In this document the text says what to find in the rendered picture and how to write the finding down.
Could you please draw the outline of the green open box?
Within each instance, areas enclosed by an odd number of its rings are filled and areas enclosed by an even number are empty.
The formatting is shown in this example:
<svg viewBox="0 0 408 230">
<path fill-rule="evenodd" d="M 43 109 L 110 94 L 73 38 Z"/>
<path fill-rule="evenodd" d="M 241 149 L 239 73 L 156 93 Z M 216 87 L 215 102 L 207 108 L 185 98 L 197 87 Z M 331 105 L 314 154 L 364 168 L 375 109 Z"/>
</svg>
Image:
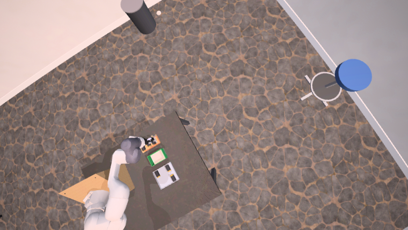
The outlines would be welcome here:
<svg viewBox="0 0 408 230">
<path fill-rule="evenodd" d="M 168 158 L 164 148 L 159 151 L 154 152 L 153 154 L 147 156 L 151 166 L 156 165 L 157 163 L 161 162 L 162 160 Z"/>
</svg>

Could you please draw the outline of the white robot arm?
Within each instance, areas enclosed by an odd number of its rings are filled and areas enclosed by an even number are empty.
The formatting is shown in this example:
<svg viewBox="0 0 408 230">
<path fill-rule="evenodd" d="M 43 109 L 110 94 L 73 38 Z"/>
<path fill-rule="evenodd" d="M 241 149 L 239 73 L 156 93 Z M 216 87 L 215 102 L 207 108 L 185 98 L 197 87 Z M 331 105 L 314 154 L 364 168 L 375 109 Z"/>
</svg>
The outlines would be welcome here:
<svg viewBox="0 0 408 230">
<path fill-rule="evenodd" d="M 112 164 L 108 178 L 109 192 L 90 191 L 83 199 L 87 208 L 84 230 L 123 230 L 126 225 L 126 209 L 130 189 L 118 178 L 121 164 L 137 163 L 141 150 L 145 146 L 142 137 L 129 136 L 112 155 Z M 106 210 L 105 210 L 106 207 Z M 105 212 L 104 212 L 105 210 Z"/>
</svg>

